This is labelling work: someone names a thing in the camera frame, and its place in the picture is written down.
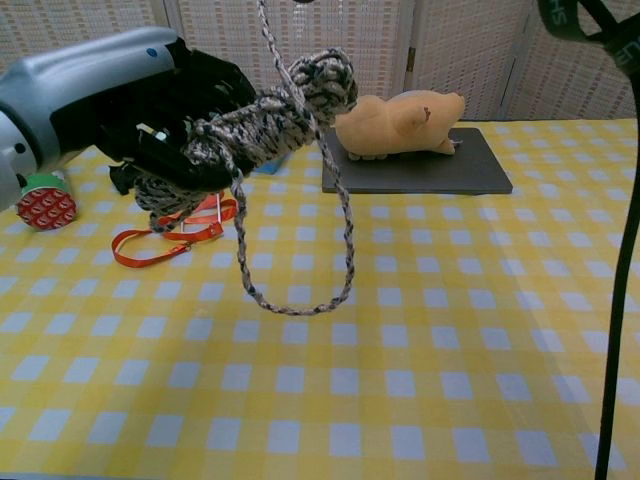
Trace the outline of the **left robot hand grey black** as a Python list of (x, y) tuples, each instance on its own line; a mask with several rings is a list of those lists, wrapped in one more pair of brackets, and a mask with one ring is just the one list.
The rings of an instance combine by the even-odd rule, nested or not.
[(1, 207), (90, 146), (181, 190), (224, 189), (225, 168), (190, 164), (186, 125), (255, 98), (237, 65), (189, 49), (168, 27), (24, 57), (1, 75)]

